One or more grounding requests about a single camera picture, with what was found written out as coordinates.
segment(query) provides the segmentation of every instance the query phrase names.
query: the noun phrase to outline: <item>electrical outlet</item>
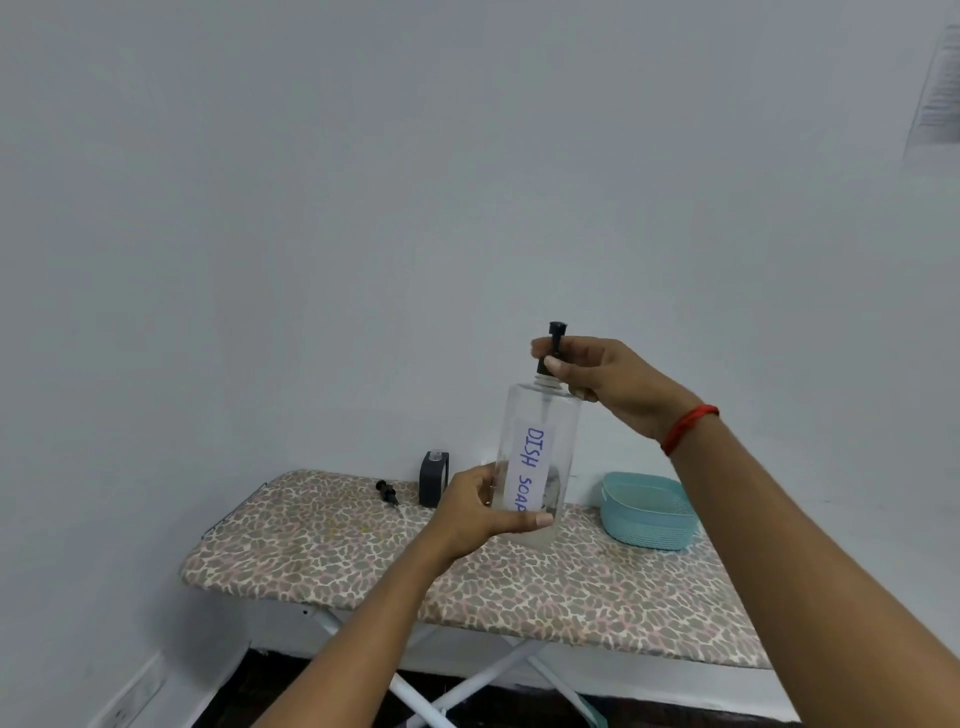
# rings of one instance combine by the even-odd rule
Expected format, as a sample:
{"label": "electrical outlet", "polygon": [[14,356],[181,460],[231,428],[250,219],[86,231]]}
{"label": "electrical outlet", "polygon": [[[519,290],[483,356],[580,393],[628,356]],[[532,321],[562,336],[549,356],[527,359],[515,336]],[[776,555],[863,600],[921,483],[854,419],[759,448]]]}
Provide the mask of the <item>electrical outlet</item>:
{"label": "electrical outlet", "polygon": [[167,665],[158,652],[140,668],[120,692],[104,707],[86,728],[127,728],[167,679]]}

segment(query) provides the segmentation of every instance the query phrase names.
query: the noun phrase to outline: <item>hand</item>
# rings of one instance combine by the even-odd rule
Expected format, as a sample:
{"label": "hand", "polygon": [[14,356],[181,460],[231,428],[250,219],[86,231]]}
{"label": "hand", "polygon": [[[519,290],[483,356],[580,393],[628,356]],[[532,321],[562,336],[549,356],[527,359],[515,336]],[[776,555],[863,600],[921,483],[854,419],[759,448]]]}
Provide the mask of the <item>hand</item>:
{"label": "hand", "polygon": [[494,464],[457,473],[420,535],[450,562],[472,553],[498,533],[536,531],[553,516],[535,511],[497,511],[484,505],[493,487]]}
{"label": "hand", "polygon": [[622,341],[591,336],[564,336],[560,352],[550,356],[549,338],[534,339],[530,354],[551,374],[569,385],[570,394],[599,401],[620,421],[644,437],[663,442],[677,420],[703,404],[700,399],[647,364]]}

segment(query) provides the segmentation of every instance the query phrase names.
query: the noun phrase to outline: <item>ironing board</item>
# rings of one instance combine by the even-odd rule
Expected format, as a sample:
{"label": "ironing board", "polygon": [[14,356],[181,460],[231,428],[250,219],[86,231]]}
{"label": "ironing board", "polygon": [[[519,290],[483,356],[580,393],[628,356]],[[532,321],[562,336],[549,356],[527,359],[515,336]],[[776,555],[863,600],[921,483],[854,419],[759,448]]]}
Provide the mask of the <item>ironing board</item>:
{"label": "ironing board", "polygon": [[[331,610],[356,609],[433,513],[416,483],[394,483],[402,514],[374,478],[294,471],[267,483],[207,531],[183,562],[183,581],[254,599],[295,602],[333,634]],[[737,667],[769,668],[709,539],[684,551],[626,546],[596,508],[567,504],[549,550],[494,537],[434,582],[418,619],[501,635],[513,648],[431,704],[399,675],[391,691],[409,728],[449,728],[445,712],[527,661],[594,726],[606,721],[537,657],[549,642]],[[415,630],[410,646],[433,626]]]}

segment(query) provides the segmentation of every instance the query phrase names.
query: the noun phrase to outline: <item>red thread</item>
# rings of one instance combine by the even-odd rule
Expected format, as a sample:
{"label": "red thread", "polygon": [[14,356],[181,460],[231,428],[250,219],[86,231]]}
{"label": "red thread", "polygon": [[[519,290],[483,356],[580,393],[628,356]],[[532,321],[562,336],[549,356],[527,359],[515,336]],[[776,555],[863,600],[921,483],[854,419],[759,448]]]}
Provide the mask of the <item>red thread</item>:
{"label": "red thread", "polygon": [[663,454],[667,457],[670,456],[677,445],[680,444],[680,441],[684,438],[687,432],[693,429],[693,426],[697,424],[697,421],[704,415],[719,415],[720,410],[717,407],[714,407],[712,404],[701,404],[699,407],[694,407],[685,415],[683,415],[667,433],[666,437],[663,438],[663,444],[660,448],[663,450]]}

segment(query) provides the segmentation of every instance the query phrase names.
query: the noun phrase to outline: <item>dark floor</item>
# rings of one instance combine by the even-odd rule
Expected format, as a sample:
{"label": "dark floor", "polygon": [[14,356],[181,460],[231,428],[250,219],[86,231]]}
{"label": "dark floor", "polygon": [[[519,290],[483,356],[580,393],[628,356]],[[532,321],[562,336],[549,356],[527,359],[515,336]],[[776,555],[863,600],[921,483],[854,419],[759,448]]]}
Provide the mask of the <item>dark floor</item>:
{"label": "dark floor", "polygon": [[[209,707],[194,723],[194,728],[249,728],[274,699],[283,692],[306,667],[307,661],[275,652],[261,654],[250,651],[214,697]],[[400,674],[430,700],[460,682],[456,677],[428,675],[422,672]],[[611,728],[766,728],[767,726],[800,725],[777,723],[751,716],[700,711],[676,705],[663,705],[641,700],[610,697],[589,697]],[[380,706],[373,723],[375,728],[396,726],[410,716],[410,711],[391,693]],[[585,728],[587,723],[573,707],[553,691],[509,691],[484,688],[449,712],[458,728]]]}

